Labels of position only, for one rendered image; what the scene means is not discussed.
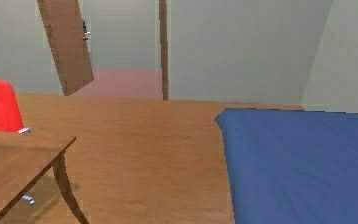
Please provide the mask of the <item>brown wooden room door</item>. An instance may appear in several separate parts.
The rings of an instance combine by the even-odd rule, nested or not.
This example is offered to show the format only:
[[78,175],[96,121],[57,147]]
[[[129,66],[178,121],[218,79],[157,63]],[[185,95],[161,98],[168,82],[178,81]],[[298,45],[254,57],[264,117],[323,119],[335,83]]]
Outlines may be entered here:
[[78,0],[37,0],[62,92],[70,96],[94,80]]

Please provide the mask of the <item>blue bed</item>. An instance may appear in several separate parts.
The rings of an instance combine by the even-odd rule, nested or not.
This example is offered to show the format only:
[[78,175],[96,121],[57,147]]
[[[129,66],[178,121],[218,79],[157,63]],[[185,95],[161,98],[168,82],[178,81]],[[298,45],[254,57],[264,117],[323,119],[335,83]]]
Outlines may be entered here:
[[227,108],[235,224],[358,224],[358,113]]

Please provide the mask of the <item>brown wooden table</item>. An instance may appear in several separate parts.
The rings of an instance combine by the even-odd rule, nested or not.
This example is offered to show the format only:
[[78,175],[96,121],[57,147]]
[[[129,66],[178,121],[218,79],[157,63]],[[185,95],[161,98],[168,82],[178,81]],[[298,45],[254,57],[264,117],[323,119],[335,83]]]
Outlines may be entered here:
[[0,132],[0,220],[53,169],[64,201],[80,224],[89,224],[72,192],[66,171],[65,153],[75,136]]

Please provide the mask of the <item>red chair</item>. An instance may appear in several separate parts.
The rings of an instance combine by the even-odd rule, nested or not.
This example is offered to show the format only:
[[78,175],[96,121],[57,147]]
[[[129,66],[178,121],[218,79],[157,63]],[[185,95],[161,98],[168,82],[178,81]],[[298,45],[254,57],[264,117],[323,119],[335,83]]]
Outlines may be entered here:
[[31,128],[23,124],[15,91],[6,80],[0,80],[0,132],[31,132]]

